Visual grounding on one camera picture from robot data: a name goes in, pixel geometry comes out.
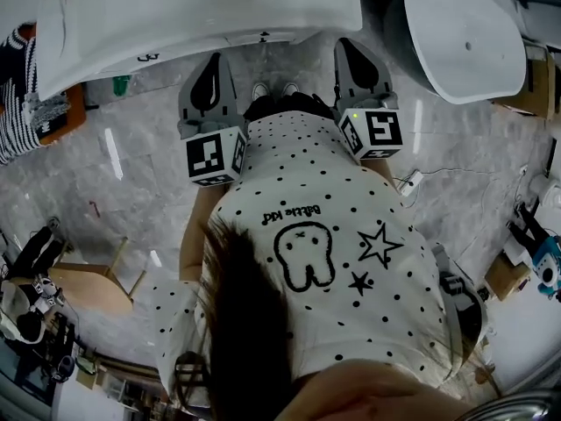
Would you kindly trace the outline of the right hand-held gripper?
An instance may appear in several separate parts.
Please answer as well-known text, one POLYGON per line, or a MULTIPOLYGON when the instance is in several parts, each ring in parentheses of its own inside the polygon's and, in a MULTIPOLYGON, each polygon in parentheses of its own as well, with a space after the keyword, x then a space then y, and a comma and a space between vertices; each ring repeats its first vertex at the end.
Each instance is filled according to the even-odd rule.
POLYGON ((403 146, 398 96, 386 64, 363 44, 334 48, 336 126, 356 160, 386 159, 403 146))

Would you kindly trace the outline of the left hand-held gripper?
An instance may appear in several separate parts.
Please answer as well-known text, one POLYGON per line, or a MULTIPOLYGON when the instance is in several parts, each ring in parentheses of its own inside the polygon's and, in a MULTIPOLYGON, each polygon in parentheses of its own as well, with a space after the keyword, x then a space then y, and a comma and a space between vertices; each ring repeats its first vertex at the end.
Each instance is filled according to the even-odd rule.
POLYGON ((189 76, 178 109, 189 180, 199 187, 237 181, 248 144, 247 123, 238 113, 229 62, 221 53, 211 54, 189 76))

